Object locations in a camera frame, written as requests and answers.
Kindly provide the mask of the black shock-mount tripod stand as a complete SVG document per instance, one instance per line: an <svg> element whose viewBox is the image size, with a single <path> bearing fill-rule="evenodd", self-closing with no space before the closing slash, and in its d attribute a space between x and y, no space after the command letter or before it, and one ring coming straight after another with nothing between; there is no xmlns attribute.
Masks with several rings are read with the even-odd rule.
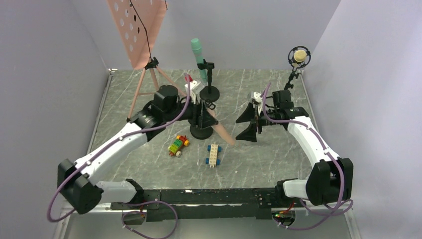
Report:
<svg viewBox="0 0 422 239"><path fill-rule="evenodd" d="M293 59L293 54L296 50L299 50L299 49L305 50L308 55L307 55L305 61L303 61L301 63L296 63ZM288 53L288 63L292 67L292 70L291 70L291 73L289 75L288 82L284 86L284 90L288 91L289 89L292 89L294 87L294 85L292 84L292 81L299 77L301 69L305 68L310 63L311 57L312 57L311 52L305 46L297 46L297 47L294 47L290 50L290 52Z"/></svg>

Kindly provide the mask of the pink microphone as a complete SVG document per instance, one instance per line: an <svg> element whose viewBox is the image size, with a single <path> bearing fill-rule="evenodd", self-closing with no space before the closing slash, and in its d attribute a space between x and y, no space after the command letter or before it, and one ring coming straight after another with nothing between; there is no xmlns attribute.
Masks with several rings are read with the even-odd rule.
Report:
<svg viewBox="0 0 422 239"><path fill-rule="evenodd" d="M214 110L207 109L207 112L217 120L218 124L213 125L213 130L229 145L235 146L235 140L232 138L232 136L227 132L225 127L219 122L219 120L216 118L216 114Z"/></svg>

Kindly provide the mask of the black round-base mic stand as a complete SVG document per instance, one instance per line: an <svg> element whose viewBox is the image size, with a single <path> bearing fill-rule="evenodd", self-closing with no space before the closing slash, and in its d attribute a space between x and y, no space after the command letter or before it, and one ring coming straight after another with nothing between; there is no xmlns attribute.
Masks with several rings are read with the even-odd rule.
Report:
<svg viewBox="0 0 422 239"><path fill-rule="evenodd" d="M214 63L207 62L204 59L203 63L197 64L197 67L200 70L206 70L207 72L207 85L200 91L200 98L211 103L217 101L220 97L220 92L217 87L212 85L212 71L214 69Z"/></svg>

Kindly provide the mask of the yellow cream microphone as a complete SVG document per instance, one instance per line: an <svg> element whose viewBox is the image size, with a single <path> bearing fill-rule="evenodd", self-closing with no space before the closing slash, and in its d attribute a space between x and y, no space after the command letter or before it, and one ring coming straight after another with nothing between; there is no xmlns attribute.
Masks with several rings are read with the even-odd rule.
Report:
<svg viewBox="0 0 422 239"><path fill-rule="evenodd" d="M305 50L299 49L299 50L296 50L294 52L293 59L296 63L301 63L301 62L305 61L307 55L308 54Z"/></svg>

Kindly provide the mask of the teal green microphone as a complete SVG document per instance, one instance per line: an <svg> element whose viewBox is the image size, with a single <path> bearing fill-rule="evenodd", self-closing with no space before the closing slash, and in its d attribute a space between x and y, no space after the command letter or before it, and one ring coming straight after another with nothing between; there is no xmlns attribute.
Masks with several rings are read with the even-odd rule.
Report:
<svg viewBox="0 0 422 239"><path fill-rule="evenodd" d="M198 38L193 38L191 40L191 49L193 51L193 54L195 56L197 64L203 64L204 63L204 57L202 54L202 44ZM207 72L205 69L199 70L201 80L204 84L207 83Z"/></svg>

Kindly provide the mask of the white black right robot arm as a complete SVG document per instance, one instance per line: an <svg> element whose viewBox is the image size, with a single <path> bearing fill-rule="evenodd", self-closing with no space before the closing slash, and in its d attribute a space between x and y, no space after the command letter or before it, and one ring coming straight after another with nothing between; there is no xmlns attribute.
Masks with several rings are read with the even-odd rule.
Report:
<svg viewBox="0 0 422 239"><path fill-rule="evenodd" d="M249 123L248 128L236 136L237 140L256 142L256 135L264 126L278 124L294 137L305 152L312 166L309 177L278 181L275 186L278 201L297 198L318 206L342 203L351 198L353 163L328 146L307 111L294 106L289 90L275 91L270 96L251 92L248 106L236 122Z"/></svg>

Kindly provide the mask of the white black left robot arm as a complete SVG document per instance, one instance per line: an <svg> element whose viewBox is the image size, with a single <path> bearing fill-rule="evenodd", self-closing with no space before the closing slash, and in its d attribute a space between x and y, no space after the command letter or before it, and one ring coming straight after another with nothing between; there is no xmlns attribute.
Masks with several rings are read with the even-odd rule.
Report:
<svg viewBox="0 0 422 239"><path fill-rule="evenodd" d="M235 145L234 138L220 125L207 103L194 100L192 90L187 89L187 93L187 97L180 98L175 86L159 87L153 99L129 118L116 135L74 162L62 161L58 166L56 194L61 194L79 214L90 212L98 204L123 203L133 207L143 203L144 189L134 180L106 182L101 178L176 121L186 120L200 131L210 129Z"/></svg>

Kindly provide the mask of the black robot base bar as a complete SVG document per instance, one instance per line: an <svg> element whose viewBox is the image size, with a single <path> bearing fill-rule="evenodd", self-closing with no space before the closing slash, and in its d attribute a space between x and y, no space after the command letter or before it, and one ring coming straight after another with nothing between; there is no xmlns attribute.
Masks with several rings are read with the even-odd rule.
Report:
<svg viewBox="0 0 422 239"><path fill-rule="evenodd" d="M146 211L147 222L173 219L255 218L302 208L297 198L284 198L275 188L145 190L129 204L113 202L111 210Z"/></svg>

